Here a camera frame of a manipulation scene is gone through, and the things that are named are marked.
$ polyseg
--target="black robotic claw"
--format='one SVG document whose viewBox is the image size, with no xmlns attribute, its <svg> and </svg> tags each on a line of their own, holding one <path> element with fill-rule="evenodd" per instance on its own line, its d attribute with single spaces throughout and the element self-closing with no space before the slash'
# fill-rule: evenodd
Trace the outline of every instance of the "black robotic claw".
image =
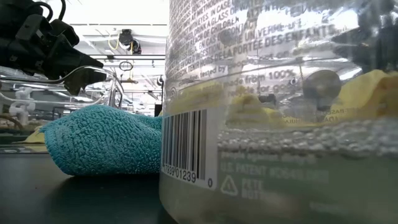
<svg viewBox="0 0 398 224">
<path fill-rule="evenodd" d="M 63 15 L 50 23 L 41 6 L 32 0 L 0 1 L 0 66 L 51 80 L 85 65 L 102 68 L 101 62 L 73 48 L 80 40 L 73 27 L 62 22 Z M 65 83 L 65 88 L 80 84 Z"/>
</svg>

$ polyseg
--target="electrical wire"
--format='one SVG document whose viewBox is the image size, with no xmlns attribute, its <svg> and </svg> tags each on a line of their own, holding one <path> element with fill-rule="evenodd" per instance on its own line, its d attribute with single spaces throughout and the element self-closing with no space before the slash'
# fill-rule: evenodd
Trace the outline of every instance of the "electrical wire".
<svg viewBox="0 0 398 224">
<path fill-rule="evenodd" d="M 9 120 L 9 121 L 13 122 L 14 125 L 17 126 L 21 131 L 24 130 L 23 125 L 21 125 L 21 123 L 19 121 L 17 121 L 16 119 L 14 119 L 14 118 L 12 118 L 10 116 L 6 116 L 6 115 L 3 115 L 3 114 L 0 114 L 0 119 Z"/>
<path fill-rule="evenodd" d="M 134 78 L 134 74 L 132 73 L 132 69 L 130 70 L 130 79 L 131 79 L 131 81 L 133 81 L 133 78 Z"/>
<path fill-rule="evenodd" d="M 130 71 L 133 67 L 134 67 L 134 66 L 132 65 L 132 63 L 130 63 L 130 62 L 128 62 L 128 61 L 124 61 L 124 62 L 121 62 L 121 63 L 119 64 L 119 69 L 122 70 L 122 71 L 124 71 L 124 72 Z"/>
<path fill-rule="evenodd" d="M 36 7 L 36 6 L 43 6 L 43 7 L 47 8 L 47 9 L 49 10 L 49 14 L 48 14 L 48 16 L 46 17 L 46 19 L 47 19 L 48 21 L 50 21 L 50 20 L 52 19 L 52 16 L 54 15 L 54 12 L 53 12 L 51 6 L 50 6 L 49 4 L 47 4 L 47 3 L 45 3 L 45 2 L 33 2 L 32 4 L 30 4 L 30 5 L 25 9 L 25 11 L 27 12 L 27 11 L 29 11 L 30 9 L 32 9 L 33 7 Z"/>
<path fill-rule="evenodd" d="M 116 47 L 113 47 L 113 46 L 111 45 L 111 39 L 110 39 L 111 34 L 109 34 L 108 45 L 109 45 L 109 47 L 110 47 L 112 50 L 117 50 L 117 49 L 118 49 L 118 47 L 119 47 L 119 36 L 120 36 L 120 34 L 118 34 L 118 40 L 117 40 L 117 42 L 116 42 Z"/>
<path fill-rule="evenodd" d="M 61 2 L 62 2 L 62 8 L 61 8 L 60 15 L 58 16 L 58 19 L 62 21 L 64 15 L 65 15 L 65 11 L 67 10 L 67 3 L 65 2 L 65 0 L 61 0 Z"/>
</svg>

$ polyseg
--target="ceiling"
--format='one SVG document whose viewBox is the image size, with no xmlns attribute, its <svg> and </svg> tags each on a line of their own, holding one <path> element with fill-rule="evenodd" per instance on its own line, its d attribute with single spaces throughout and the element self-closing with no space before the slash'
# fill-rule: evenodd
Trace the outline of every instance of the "ceiling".
<svg viewBox="0 0 398 224">
<path fill-rule="evenodd" d="M 43 1 L 51 5 L 54 17 L 57 17 L 61 0 Z M 73 26 L 78 34 L 80 43 L 75 48 L 79 51 L 88 55 L 129 55 L 120 47 L 113 48 L 121 30 L 131 29 L 141 44 L 142 55 L 153 55 L 146 60 L 129 60 L 134 65 L 132 72 L 119 69 L 123 60 L 100 59 L 104 68 L 116 72 L 123 82 L 129 78 L 138 81 L 138 84 L 123 83 L 126 96 L 133 102 L 128 105 L 128 110 L 153 115 L 154 105 L 161 103 L 161 87 L 157 85 L 157 79 L 164 75 L 164 60 L 153 59 L 157 59 L 155 55 L 165 54 L 169 0 L 66 0 L 66 4 L 63 21 Z"/>
</svg>

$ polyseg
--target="blue microfiber cloth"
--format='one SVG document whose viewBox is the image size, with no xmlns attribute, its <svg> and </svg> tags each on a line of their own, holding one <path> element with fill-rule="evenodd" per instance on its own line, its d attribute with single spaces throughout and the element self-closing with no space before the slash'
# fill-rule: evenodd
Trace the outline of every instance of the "blue microfiber cloth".
<svg viewBox="0 0 398 224">
<path fill-rule="evenodd" d="M 69 175 L 150 174 L 160 170 L 162 118 L 94 105 L 41 130 L 56 165 Z"/>
</svg>

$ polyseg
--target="plastic bottle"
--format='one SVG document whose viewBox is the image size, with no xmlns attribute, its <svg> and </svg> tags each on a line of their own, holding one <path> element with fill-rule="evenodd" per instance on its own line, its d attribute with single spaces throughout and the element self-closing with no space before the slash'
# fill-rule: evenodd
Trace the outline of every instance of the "plastic bottle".
<svg viewBox="0 0 398 224">
<path fill-rule="evenodd" d="M 183 223 L 396 223 L 394 1 L 170 1 L 160 199 Z"/>
</svg>

